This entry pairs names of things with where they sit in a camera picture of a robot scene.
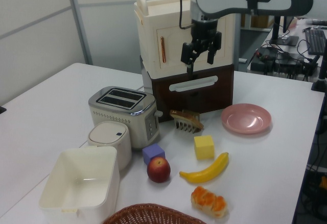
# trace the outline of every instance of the toy banana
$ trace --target toy banana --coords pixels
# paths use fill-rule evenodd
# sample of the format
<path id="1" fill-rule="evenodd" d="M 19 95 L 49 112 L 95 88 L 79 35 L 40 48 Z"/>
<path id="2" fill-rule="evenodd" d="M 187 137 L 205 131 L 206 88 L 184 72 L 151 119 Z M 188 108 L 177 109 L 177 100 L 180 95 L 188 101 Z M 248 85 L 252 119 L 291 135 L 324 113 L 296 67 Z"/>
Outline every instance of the toy banana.
<path id="1" fill-rule="evenodd" d="M 228 153 L 222 153 L 208 168 L 192 173 L 179 172 L 179 175 L 191 183 L 202 183 L 217 177 L 228 164 Z"/>

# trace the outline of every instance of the bread roll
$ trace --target bread roll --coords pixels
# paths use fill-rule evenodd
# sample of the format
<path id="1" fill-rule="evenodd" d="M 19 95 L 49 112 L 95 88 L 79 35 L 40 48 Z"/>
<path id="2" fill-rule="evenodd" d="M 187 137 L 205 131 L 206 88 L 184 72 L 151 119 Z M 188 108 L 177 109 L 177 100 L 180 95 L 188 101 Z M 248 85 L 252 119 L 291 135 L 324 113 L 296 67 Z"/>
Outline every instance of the bread roll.
<path id="1" fill-rule="evenodd" d="M 192 192 L 191 203 L 193 207 L 215 218 L 223 217 L 227 211 L 227 203 L 222 196 L 216 196 L 201 186 Z"/>

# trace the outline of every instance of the white wall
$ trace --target white wall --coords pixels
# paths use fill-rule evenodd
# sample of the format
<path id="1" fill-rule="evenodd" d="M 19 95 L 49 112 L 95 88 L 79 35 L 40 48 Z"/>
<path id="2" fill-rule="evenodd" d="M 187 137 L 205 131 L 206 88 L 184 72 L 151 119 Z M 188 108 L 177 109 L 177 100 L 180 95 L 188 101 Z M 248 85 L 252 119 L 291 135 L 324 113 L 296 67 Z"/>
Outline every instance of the white wall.
<path id="1" fill-rule="evenodd" d="M 70 0 L 0 0 L 0 106 L 75 62 Z"/>
<path id="2" fill-rule="evenodd" d="M 93 65 L 141 73 L 136 0 L 75 0 Z"/>

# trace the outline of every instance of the table surface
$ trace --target table surface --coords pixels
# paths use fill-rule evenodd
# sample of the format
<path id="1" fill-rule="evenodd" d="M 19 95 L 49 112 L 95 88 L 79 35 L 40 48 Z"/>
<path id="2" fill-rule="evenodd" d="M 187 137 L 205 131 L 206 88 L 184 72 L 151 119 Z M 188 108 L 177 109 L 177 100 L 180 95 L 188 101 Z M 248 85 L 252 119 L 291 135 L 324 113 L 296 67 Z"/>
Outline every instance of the table surface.
<path id="1" fill-rule="evenodd" d="M 292 35 L 292 36 L 298 36 L 299 40 L 296 44 L 296 46 L 289 46 L 289 45 L 279 45 L 279 47 L 285 51 L 285 52 L 289 52 L 289 53 L 303 53 L 303 55 L 305 57 L 308 58 L 314 58 L 315 55 L 309 55 L 307 51 L 308 47 L 307 47 L 307 43 L 305 41 L 301 41 L 301 40 L 305 40 L 306 36 L 305 33 L 303 32 L 303 29 L 308 28 L 308 27 L 317 27 L 311 24 L 307 24 L 307 19 L 299 19 L 296 23 L 296 26 L 290 29 L 290 32 L 287 35 Z M 283 34 L 283 28 L 280 27 L 279 28 L 279 34 Z M 272 30 L 269 32 L 269 34 L 267 35 L 266 39 L 264 40 L 264 42 L 262 43 L 262 45 L 264 45 L 264 47 L 267 47 L 267 41 L 269 41 L 271 39 L 271 35 L 272 35 Z M 320 56 L 319 60 L 317 61 L 318 63 L 318 68 L 316 69 L 316 71 L 314 72 L 314 74 L 312 76 L 308 77 L 308 81 L 309 82 L 315 82 L 318 78 L 319 75 L 319 70 L 320 70 L 320 66 L 321 66 L 321 61 L 322 61 L 322 56 Z M 251 63 L 249 63 L 248 67 L 247 67 L 247 72 L 250 73 L 257 73 L 257 74 L 262 74 L 262 72 L 257 72 L 257 71 L 252 71 L 251 70 Z M 280 78 L 286 78 L 286 74 L 284 73 L 277 73 L 277 72 L 273 72 L 273 73 L 269 73 L 268 75 L 270 76 L 275 76 L 275 77 L 280 77 Z M 299 74 L 297 77 L 298 80 L 302 80 L 303 79 L 303 75 Z"/>
<path id="2" fill-rule="evenodd" d="M 89 97 L 106 86 L 136 89 L 141 83 L 140 74 L 74 64 L 6 104 L 7 115 L 0 115 L 0 132 L 6 139 L 3 141 L 10 141 L 3 146 L 5 152 L 1 151 L 5 161 L 0 174 L 2 179 L 10 178 L 5 182 L 13 186 L 0 182 L 0 223 L 46 223 L 38 208 L 39 198 L 60 152 L 87 146 L 85 138 L 93 127 Z M 322 100 L 323 93 L 311 91 L 310 83 L 236 71 L 233 103 L 251 103 L 268 110 L 272 116 L 270 129 L 256 135 L 235 134 L 222 125 L 222 110 L 201 114 L 204 130 L 197 134 L 175 129 L 172 121 L 160 123 L 158 144 L 171 165 L 169 181 L 151 182 L 141 152 L 133 152 L 130 165 L 121 171 L 116 210 L 137 203 L 156 203 L 216 223 L 192 208 L 190 196 L 196 185 L 179 176 L 181 170 L 197 171 L 213 162 L 198 161 L 193 144 L 194 136 L 212 135 L 215 156 L 222 152 L 230 156 L 226 170 L 202 184 L 226 198 L 229 213 L 221 221 L 291 223 Z M 75 118 L 68 119 L 70 111 Z"/>

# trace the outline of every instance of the apple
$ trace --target apple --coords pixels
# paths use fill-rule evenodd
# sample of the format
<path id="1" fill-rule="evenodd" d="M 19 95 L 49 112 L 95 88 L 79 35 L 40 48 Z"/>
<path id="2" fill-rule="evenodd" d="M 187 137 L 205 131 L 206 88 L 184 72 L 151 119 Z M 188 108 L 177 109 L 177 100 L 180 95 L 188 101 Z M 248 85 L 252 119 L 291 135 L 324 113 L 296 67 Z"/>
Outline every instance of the apple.
<path id="1" fill-rule="evenodd" d="M 153 182 L 162 183 L 168 180 L 170 176 L 170 165 L 167 159 L 163 157 L 151 159 L 147 167 L 147 173 Z"/>

